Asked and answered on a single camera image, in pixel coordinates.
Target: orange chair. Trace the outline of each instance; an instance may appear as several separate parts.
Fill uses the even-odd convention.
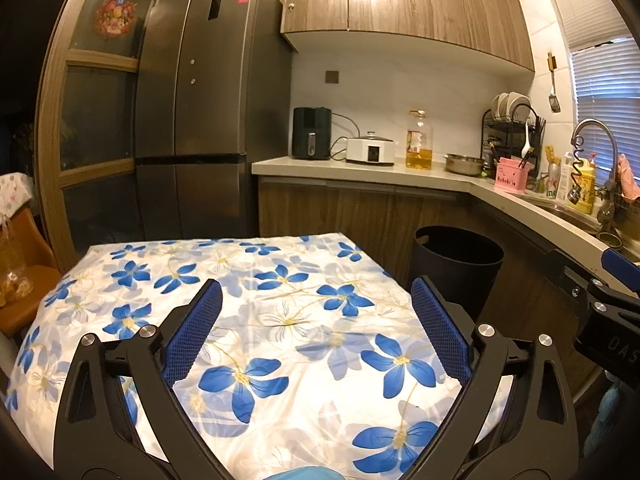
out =
[[[0,308],[0,332],[8,338],[33,322],[40,301],[56,287],[62,277],[53,251],[33,221],[31,210],[27,206],[21,207],[11,218],[11,222],[15,236],[22,246],[27,264],[25,272],[33,283],[33,290],[21,300]]]

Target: black trash can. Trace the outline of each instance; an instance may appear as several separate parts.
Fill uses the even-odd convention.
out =
[[[415,232],[408,290],[415,278],[426,274],[445,300],[461,305],[477,321],[503,258],[500,245],[473,231],[421,227]]]

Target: power cord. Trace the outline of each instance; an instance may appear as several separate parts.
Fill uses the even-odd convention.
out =
[[[358,131],[358,136],[360,137],[360,129],[358,127],[358,125],[356,124],[356,121],[354,121],[353,119],[351,119],[350,117],[347,117],[346,115],[342,115],[342,114],[337,114],[335,112],[332,113],[333,115],[337,115],[338,117],[343,117],[345,119],[347,119],[348,121],[351,121],[351,123],[353,123],[353,126],[356,127],[356,130]]]
[[[353,123],[353,126],[355,126],[355,127],[356,127],[356,130],[358,131],[358,137],[360,137],[360,136],[361,136],[361,135],[360,135],[360,128],[359,128],[359,127],[358,127],[358,125],[356,124],[356,121],[354,121],[354,120],[353,120],[353,119],[351,119],[350,117],[347,117],[346,115],[337,114],[337,113],[335,113],[335,112],[333,112],[333,113],[332,113],[332,115],[337,115],[338,117],[342,117],[342,118],[347,119],[348,121],[351,121],[351,123]],[[346,155],[345,155],[343,158],[335,158],[335,156],[336,156],[336,155],[340,155],[341,153],[346,152],[346,151],[347,151],[347,150],[346,150],[346,148],[345,148],[344,150],[340,150],[339,152],[336,152],[336,153],[334,153],[334,154],[331,154],[331,152],[334,150],[334,147],[335,147],[335,145],[338,143],[338,141],[339,141],[339,140],[342,140],[342,139],[348,139],[348,138],[349,138],[349,137],[341,136],[341,137],[338,137],[337,139],[335,139],[335,142],[334,142],[334,143],[331,145],[331,147],[329,148],[329,154],[330,154],[330,157],[331,157],[331,159],[332,159],[332,160],[346,160],[346,158],[347,158],[347,157],[346,157]]]
[[[334,147],[336,144],[338,144],[338,141],[341,139],[348,139],[349,137],[345,137],[345,136],[341,136],[338,137],[337,139],[335,139],[335,142],[331,145],[331,147],[329,148],[329,154],[334,150]],[[332,160],[345,160],[347,158],[347,156],[345,155],[343,158],[335,158],[336,155],[340,155],[342,152],[346,152],[347,149],[345,148],[344,150],[340,150],[339,152],[334,153],[333,155],[330,155]]]

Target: black refrigerator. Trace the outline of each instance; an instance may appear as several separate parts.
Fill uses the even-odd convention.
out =
[[[136,91],[147,240],[258,235],[251,163],[287,154],[292,50],[279,0],[159,0]]]

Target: window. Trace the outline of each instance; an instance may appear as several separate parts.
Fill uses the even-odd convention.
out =
[[[640,49],[611,0],[556,0],[571,53],[578,120],[604,122],[640,176]],[[582,131],[584,153],[596,153],[597,182],[613,164],[611,144],[603,131]]]

